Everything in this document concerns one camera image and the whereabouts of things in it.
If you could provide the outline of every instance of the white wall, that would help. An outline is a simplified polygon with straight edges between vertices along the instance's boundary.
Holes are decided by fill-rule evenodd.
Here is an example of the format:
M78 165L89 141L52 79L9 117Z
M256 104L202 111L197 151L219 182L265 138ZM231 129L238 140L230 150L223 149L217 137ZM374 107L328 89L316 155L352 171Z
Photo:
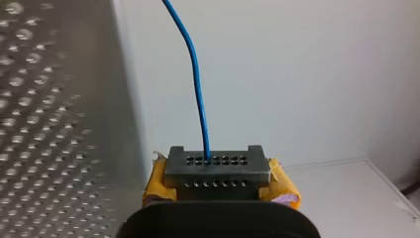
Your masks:
M195 44L211 149L289 165L420 158L418 0L172 0ZM201 150L191 66L159 0L123 0L145 153Z

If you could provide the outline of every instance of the black plastic housing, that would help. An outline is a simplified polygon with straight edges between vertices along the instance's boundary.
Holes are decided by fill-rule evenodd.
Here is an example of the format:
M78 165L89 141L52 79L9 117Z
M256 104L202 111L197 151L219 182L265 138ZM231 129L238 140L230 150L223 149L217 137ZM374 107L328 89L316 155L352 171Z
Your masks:
M164 185L176 188L178 200L256 200L269 183L269 166L261 146L247 151L203 152L171 147Z

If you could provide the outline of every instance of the blue wire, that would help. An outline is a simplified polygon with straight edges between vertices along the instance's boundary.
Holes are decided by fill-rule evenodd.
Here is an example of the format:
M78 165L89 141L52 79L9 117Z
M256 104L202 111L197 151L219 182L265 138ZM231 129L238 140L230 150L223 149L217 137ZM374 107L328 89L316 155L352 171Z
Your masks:
M200 69L198 67L197 55L195 54L194 45L192 44L191 38L188 35L185 27L183 26L181 20L170 4L169 0L163 0L163 4L172 17L173 21L178 27L179 32L181 33L183 39L185 40L186 46L188 47L189 56L192 63L192 73L194 77L194 89L195 89L195 99L197 100L198 114L200 115L201 123L201 133L203 136L203 147L204 147L204 156L206 160L210 160L210 143L209 143L209 134L207 129L206 121L206 111L204 109L203 95L201 94L201 83L200 83Z

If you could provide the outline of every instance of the perforated metal sheet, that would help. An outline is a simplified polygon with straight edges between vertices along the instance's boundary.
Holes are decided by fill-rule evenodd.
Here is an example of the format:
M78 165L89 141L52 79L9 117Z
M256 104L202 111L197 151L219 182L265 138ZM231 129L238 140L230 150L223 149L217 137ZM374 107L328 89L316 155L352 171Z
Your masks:
M112 237L141 206L107 0L0 0L0 237Z

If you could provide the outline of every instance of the black object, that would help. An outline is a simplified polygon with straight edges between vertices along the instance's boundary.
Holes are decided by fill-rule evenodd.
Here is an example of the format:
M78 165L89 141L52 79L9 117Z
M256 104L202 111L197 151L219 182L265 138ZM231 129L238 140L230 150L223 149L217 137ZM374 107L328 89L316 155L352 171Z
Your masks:
M203 152L171 147L164 186L176 188L178 200L257 200L258 189L269 183L268 161L261 146L247 151Z
M320 238L300 212L267 201L159 202L133 214L117 238Z
M401 191L405 196L409 196L411 193L414 193L420 188L420 179L409 185L407 188Z

